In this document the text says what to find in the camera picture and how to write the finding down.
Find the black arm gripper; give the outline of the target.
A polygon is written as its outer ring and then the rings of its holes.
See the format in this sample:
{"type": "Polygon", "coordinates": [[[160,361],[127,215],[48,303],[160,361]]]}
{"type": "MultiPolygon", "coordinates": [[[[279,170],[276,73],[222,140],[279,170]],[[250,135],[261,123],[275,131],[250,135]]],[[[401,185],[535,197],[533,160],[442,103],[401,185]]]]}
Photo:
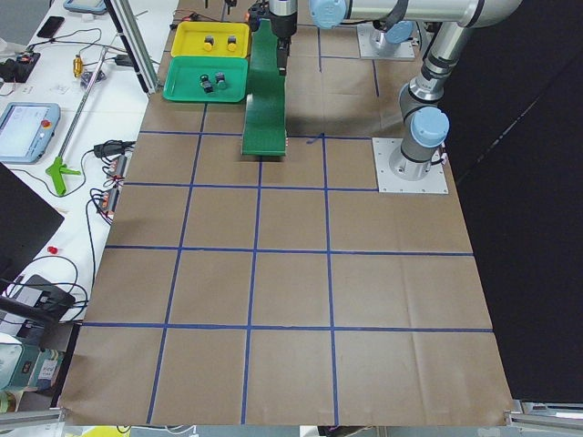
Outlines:
{"type": "Polygon", "coordinates": [[[294,35],[294,15],[272,15],[272,32],[281,46],[277,49],[277,68],[281,76],[287,75],[289,44],[294,35]]]}

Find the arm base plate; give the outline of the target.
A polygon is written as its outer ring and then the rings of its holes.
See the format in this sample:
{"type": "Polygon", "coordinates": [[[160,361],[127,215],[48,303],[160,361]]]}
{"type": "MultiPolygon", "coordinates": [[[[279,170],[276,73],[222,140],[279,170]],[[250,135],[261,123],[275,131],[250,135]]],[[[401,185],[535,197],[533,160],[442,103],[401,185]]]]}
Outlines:
{"type": "Polygon", "coordinates": [[[375,29],[372,24],[360,24],[356,29],[361,59],[414,60],[414,48],[410,40],[413,33],[412,25],[405,27],[404,36],[397,43],[391,42],[387,33],[375,29]]]}
{"type": "Polygon", "coordinates": [[[445,165],[439,150],[429,161],[416,163],[402,154],[402,141],[401,138],[372,138],[378,191],[397,195],[447,195],[445,165]]]}

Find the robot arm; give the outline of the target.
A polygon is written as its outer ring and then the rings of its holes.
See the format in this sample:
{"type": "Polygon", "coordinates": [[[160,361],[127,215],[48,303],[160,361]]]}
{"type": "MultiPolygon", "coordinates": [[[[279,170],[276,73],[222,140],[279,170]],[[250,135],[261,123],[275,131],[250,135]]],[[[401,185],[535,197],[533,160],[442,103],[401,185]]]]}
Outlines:
{"type": "Polygon", "coordinates": [[[269,13],[271,20],[271,31],[277,37],[276,60],[278,71],[281,76],[286,76],[292,37],[297,32],[298,1],[270,1],[269,13]]]}
{"type": "Polygon", "coordinates": [[[441,26],[425,52],[420,73],[399,95],[405,132],[400,147],[389,158],[389,168],[407,181],[423,179],[433,165],[435,151],[449,130],[447,115],[437,108],[445,82],[478,27],[495,25],[513,14],[518,1],[311,1],[312,21],[332,29],[343,20],[371,20],[382,32],[402,21],[436,22],[441,26]]]}

